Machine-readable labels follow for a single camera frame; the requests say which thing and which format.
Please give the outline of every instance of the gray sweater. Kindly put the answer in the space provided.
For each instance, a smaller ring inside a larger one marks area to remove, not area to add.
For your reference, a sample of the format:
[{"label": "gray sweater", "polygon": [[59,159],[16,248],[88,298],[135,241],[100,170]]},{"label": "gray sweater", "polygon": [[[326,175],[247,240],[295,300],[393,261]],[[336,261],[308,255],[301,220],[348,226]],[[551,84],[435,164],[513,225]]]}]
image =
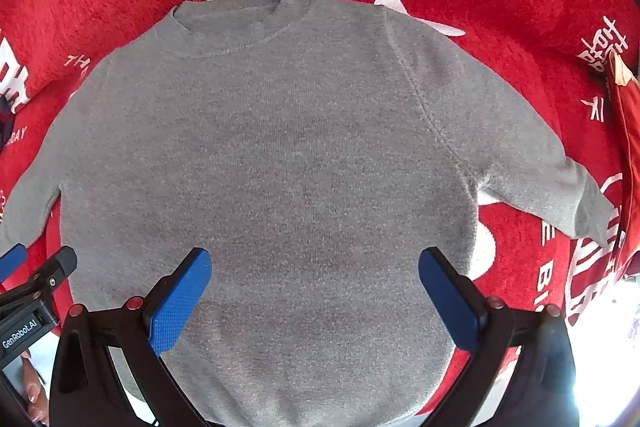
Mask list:
[{"label": "gray sweater", "polygon": [[509,84],[409,16],[185,2],[105,58],[11,193],[5,251],[62,194],[76,301],[119,307],[194,246],[214,272],[164,359],[228,427],[411,416],[453,345],[417,274],[465,273],[478,190],[606,244],[612,205]]}]

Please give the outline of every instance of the ribbed neckline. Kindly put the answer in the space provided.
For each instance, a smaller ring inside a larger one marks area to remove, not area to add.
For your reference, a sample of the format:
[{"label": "ribbed neckline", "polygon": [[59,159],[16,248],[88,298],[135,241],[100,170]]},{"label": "ribbed neckline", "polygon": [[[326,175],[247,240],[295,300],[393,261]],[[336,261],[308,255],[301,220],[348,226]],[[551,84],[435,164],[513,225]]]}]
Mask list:
[{"label": "ribbed neckline", "polygon": [[[174,7],[154,27],[163,47],[180,57],[212,57],[226,55],[273,38],[309,11],[311,0],[215,0],[185,1]],[[266,19],[253,22],[241,30],[196,32],[180,20],[206,17],[208,14],[232,12],[247,8],[273,7]]]}]

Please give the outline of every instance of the screw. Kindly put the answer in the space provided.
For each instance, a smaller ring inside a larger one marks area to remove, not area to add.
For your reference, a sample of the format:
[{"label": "screw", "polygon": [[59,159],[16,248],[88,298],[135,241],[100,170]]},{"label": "screw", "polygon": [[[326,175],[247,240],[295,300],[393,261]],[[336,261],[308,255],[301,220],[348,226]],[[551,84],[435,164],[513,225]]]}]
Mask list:
[{"label": "screw", "polygon": [[560,315],[562,315],[560,308],[558,308],[558,306],[556,306],[555,304],[549,304],[549,306],[546,307],[546,312],[552,317],[559,317]]},{"label": "screw", "polygon": [[69,315],[71,317],[78,317],[84,311],[84,306],[82,304],[74,304],[69,309]]},{"label": "screw", "polygon": [[129,310],[139,310],[142,308],[142,304],[145,303],[145,299],[142,297],[132,297],[127,301],[127,308]]},{"label": "screw", "polygon": [[491,306],[494,310],[501,310],[504,308],[504,301],[495,295],[492,295],[486,300],[487,304]]}]

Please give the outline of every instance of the blue textured pad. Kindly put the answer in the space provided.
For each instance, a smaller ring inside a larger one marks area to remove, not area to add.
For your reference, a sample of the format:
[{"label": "blue textured pad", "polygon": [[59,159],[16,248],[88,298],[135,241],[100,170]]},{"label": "blue textured pad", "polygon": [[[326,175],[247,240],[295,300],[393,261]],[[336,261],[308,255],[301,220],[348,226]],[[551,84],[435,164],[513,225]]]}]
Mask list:
[{"label": "blue textured pad", "polygon": [[422,252],[418,261],[418,274],[456,346],[475,353],[479,336],[478,319],[442,266],[427,250]]},{"label": "blue textured pad", "polygon": [[149,344],[157,356],[173,349],[211,279],[211,257],[202,250],[151,318]]},{"label": "blue textured pad", "polygon": [[27,260],[27,249],[24,245],[15,245],[0,257],[0,282],[6,281],[20,264]]}]

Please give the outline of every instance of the sweater sleeve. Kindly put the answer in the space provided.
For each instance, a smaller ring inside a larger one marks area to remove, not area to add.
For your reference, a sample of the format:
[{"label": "sweater sleeve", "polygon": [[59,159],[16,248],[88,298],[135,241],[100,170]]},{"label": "sweater sleeve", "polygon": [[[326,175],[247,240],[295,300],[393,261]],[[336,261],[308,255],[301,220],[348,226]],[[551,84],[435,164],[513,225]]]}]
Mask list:
[{"label": "sweater sleeve", "polygon": [[606,247],[613,205],[522,95],[417,20],[388,10],[386,28],[423,118],[478,188]]},{"label": "sweater sleeve", "polygon": [[17,243],[30,247],[44,231],[61,183],[78,154],[89,111],[104,83],[108,60],[101,61],[70,97],[49,127],[31,163],[11,191],[0,224],[0,252]]}]

